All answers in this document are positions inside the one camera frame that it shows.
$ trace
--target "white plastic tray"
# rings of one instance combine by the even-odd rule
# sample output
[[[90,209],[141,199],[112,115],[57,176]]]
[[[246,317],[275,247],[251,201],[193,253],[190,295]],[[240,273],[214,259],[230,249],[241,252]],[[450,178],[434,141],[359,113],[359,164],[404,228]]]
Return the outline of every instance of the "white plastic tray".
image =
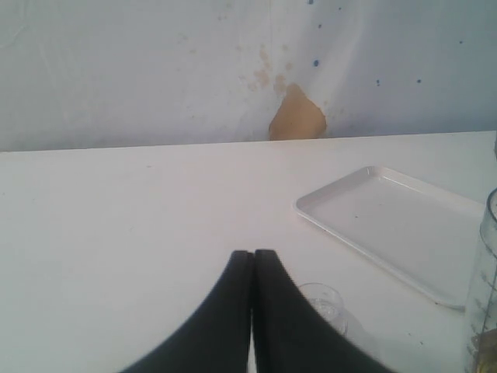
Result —
[[[370,166],[300,198],[295,209],[436,303],[464,309],[482,204]]]

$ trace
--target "clear glass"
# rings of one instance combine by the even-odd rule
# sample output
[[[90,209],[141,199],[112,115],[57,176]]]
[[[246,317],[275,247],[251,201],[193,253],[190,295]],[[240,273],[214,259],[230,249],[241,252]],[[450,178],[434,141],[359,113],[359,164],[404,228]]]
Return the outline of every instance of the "clear glass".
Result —
[[[464,318],[464,371],[497,373],[497,189],[480,225]]]
[[[303,284],[299,289],[319,315],[345,336],[347,320],[344,316],[343,300],[337,290],[317,282]]]

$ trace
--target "black object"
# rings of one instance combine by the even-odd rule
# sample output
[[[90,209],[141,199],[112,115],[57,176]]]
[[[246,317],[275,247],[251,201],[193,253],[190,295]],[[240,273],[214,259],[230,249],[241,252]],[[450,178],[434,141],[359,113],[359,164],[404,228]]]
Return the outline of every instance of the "black object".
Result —
[[[255,252],[252,306],[258,373],[388,373],[304,298],[272,250]]]
[[[246,373],[254,254],[234,251],[190,318],[123,373]]]
[[[246,373],[251,310],[258,373],[391,373],[314,310],[272,250],[234,251],[195,313],[123,373]]]

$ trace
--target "table surface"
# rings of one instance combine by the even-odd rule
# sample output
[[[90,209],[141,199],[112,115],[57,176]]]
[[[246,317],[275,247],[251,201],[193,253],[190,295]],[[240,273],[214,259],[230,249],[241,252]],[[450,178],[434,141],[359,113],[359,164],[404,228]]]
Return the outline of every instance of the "table surface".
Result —
[[[2,153],[0,371],[119,371],[181,325],[232,250],[258,248],[277,250],[297,284],[336,288],[388,366],[459,371],[462,314],[298,217],[292,203],[371,165],[484,202],[497,186],[494,140],[480,132]]]

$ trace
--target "white backdrop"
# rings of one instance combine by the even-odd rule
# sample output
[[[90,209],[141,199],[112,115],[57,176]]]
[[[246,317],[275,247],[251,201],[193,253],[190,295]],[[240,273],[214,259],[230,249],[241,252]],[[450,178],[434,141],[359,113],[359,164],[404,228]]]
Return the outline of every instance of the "white backdrop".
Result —
[[[495,0],[2,0],[0,151],[497,127]]]

